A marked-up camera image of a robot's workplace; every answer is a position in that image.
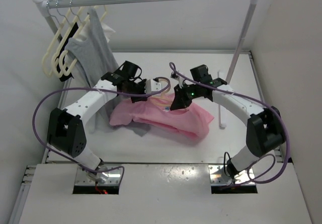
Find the grey shirt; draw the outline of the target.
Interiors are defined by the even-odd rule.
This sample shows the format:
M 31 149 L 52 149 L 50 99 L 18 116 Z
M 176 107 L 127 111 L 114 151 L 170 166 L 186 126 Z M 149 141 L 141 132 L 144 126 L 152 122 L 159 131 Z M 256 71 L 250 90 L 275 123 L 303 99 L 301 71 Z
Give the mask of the grey shirt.
M 108 44 L 107 36 L 114 30 L 100 22 L 94 8 L 88 9 L 89 22 L 76 38 L 69 38 L 65 50 L 68 51 L 65 63 L 71 66 L 76 58 L 77 63 L 72 69 L 73 77 L 85 87 L 94 87 L 107 72 L 114 72 L 118 63 Z

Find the pink t shirt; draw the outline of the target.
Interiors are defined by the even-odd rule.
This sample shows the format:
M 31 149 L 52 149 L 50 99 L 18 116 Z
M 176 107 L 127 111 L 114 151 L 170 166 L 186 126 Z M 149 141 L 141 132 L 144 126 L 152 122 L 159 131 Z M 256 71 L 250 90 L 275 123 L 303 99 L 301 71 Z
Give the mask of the pink t shirt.
M 203 139 L 209 133 L 209 124 L 214 117 L 199 105 L 192 103 L 187 109 L 171 111 L 155 105 L 152 100 L 153 97 L 136 103 L 130 99 L 123 100 L 113 110 L 110 125 L 145 123 L 191 139 Z

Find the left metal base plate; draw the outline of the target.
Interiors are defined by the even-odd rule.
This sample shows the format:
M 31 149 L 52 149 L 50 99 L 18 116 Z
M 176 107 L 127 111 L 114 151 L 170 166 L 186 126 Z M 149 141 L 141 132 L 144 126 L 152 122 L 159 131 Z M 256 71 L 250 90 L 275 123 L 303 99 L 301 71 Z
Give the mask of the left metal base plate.
M 101 163 L 96 169 L 103 171 L 92 173 L 78 167 L 75 175 L 75 186 L 118 186 L 123 178 L 124 167 L 120 165 L 112 165 Z

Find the beige plastic hanger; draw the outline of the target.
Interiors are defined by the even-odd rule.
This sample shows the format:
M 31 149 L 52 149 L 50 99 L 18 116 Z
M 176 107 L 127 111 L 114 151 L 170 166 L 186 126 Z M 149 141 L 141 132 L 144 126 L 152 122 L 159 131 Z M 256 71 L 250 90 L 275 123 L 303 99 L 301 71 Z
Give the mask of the beige plastic hanger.
M 170 111 L 170 107 L 174 101 L 174 96 L 175 96 L 174 94 L 169 94 L 169 91 L 171 89 L 171 82 L 168 78 L 164 78 L 164 77 L 159 77 L 156 79 L 158 80 L 159 83 L 161 84 L 166 83 L 168 86 L 160 94 L 150 97 L 150 101 L 157 107 L 165 111 Z

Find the cream hanger with black garment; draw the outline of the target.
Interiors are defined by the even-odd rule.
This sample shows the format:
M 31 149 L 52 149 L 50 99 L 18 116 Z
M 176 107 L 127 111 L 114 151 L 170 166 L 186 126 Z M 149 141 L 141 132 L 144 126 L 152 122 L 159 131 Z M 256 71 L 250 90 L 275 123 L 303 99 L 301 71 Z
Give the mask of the cream hanger with black garment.
M 62 40 L 60 41 L 60 44 L 57 48 L 57 51 L 54 53 L 52 59 L 51 59 L 51 64 L 52 64 L 52 70 L 53 73 L 58 77 L 68 76 L 71 73 L 72 68 L 74 67 L 75 63 L 77 62 L 77 59 L 75 58 L 72 62 L 72 64 L 68 67 L 68 70 L 66 70 L 67 65 L 64 64 L 64 58 L 65 56 L 69 53 L 67 49 L 63 47 L 63 45 L 68 42 L 68 36 L 70 32 L 72 31 L 74 25 L 76 25 L 77 21 L 79 21 L 80 25 L 77 29 L 77 31 L 73 34 L 72 38 L 76 39 L 86 23 L 88 22 L 89 17 L 86 17 L 84 21 L 80 19 L 80 15 L 82 14 L 83 10 L 85 7 L 80 7 L 78 12 L 75 14 L 71 8 L 77 7 L 76 5 L 76 0 L 70 0 L 69 1 L 69 10 L 66 13 L 65 20 L 68 22 L 68 29 L 66 30 L 66 33 L 64 34 Z M 71 23 L 67 20 L 67 16 L 69 16 L 70 13 L 74 14 L 74 19 Z

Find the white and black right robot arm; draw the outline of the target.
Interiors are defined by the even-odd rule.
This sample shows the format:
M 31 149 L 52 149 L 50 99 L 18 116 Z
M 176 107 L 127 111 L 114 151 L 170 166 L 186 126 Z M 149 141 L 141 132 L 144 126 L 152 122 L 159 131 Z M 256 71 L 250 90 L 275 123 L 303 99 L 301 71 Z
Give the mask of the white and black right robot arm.
M 170 110 L 188 108 L 194 99 L 205 98 L 223 106 L 237 117 L 247 129 L 245 146 L 232 158 L 224 161 L 224 174 L 233 178 L 262 159 L 270 151 L 284 143 L 289 143 L 288 133 L 279 110 L 255 98 L 233 91 L 222 78 L 214 79 L 206 65 L 200 65 L 190 70 L 188 79 L 179 73 L 174 63 L 171 77 L 178 81 L 174 87 L 175 97 Z

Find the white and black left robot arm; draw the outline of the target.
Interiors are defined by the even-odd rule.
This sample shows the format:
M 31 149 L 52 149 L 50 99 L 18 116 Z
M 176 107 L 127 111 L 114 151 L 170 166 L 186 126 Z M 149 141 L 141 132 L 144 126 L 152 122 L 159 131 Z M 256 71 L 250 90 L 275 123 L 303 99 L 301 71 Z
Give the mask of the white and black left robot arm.
M 115 71 L 108 71 L 98 78 L 88 91 L 76 102 L 64 109 L 55 108 L 50 113 L 47 143 L 69 158 L 78 162 L 88 171 L 97 171 L 102 160 L 87 145 L 85 125 L 108 103 L 113 103 L 119 94 L 145 94 L 146 80 L 140 79 L 142 69 L 138 65 L 125 61 Z

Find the white clothes rack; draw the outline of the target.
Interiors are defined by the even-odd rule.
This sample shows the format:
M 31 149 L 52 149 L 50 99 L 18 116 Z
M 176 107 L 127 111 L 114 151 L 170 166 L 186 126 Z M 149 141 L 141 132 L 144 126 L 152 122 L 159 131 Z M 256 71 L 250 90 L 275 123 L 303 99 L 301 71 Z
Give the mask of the white clothes rack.
M 53 18 L 56 16 L 50 14 L 50 9 L 59 8 L 73 8 L 73 7 L 89 7 L 89 6 L 105 6 L 105 5 L 120 5 L 120 4 L 134 4 L 134 3 L 149 3 L 149 2 L 165 2 L 165 1 L 179 1 L 179 0 L 32 0 L 38 8 L 41 15 L 46 19 L 48 25 L 54 33 L 58 31 L 58 26 L 54 23 Z M 237 42 L 237 47 L 233 54 L 233 58 L 226 76 L 226 81 L 230 82 L 233 76 L 237 60 L 241 53 L 242 45 L 246 38 L 253 14 L 259 0 L 250 0 L 250 5 L 245 17 L 245 21 Z

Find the cream hanger with grey shirt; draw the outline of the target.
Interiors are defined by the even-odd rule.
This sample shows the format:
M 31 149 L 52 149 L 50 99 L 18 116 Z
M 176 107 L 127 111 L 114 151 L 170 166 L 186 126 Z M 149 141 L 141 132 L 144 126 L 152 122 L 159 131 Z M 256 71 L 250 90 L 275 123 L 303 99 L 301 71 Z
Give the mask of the cream hanger with grey shirt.
M 98 59 L 99 57 L 96 56 L 96 54 L 101 55 L 103 48 L 107 46 L 107 40 L 105 39 L 100 23 L 100 17 L 98 17 L 96 12 L 97 8 L 98 6 L 88 8 L 88 14 L 86 16 L 89 17 L 88 22 L 76 39 L 73 39 L 72 37 L 68 39 L 65 49 L 67 49 L 69 53 L 64 58 L 64 64 L 67 65 L 66 70 L 68 70 L 68 67 L 75 58 L 77 59 L 77 62 L 80 62 L 82 65 L 91 60 L 91 57 Z

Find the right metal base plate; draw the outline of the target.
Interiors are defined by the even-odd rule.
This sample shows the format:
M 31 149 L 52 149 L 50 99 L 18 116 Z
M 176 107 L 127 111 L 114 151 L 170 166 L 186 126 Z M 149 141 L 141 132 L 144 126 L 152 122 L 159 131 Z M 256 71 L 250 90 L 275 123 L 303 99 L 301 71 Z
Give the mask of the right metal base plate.
M 246 170 L 235 175 L 233 179 L 224 173 L 223 164 L 209 164 L 208 170 L 211 186 L 256 186 L 256 183 L 250 181 Z

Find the metal base plate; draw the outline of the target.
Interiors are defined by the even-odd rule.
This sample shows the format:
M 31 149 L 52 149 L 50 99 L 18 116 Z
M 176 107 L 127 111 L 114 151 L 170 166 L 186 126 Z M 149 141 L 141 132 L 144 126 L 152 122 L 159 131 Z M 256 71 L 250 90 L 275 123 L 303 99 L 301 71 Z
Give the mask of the metal base plate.
M 235 175 L 233 179 L 224 173 L 223 164 L 209 164 L 208 170 L 211 186 L 256 186 L 256 183 L 250 181 L 246 170 Z
M 124 167 L 120 165 L 112 165 L 101 163 L 96 169 L 103 171 L 92 173 L 78 167 L 75 175 L 75 186 L 118 186 L 123 178 Z

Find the cream hanger far left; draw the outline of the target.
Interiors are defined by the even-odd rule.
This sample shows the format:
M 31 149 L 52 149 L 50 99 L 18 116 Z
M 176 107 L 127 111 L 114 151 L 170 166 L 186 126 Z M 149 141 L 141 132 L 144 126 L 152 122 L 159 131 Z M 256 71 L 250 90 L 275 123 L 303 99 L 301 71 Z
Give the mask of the cream hanger far left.
M 47 24 L 54 33 L 41 61 L 42 69 L 48 77 L 56 76 L 57 78 L 61 78 L 63 75 L 62 69 L 57 69 L 61 50 L 74 26 L 74 23 L 69 20 L 70 9 L 62 14 L 59 11 L 60 8 L 63 8 L 63 0 L 44 1 L 40 6 Z

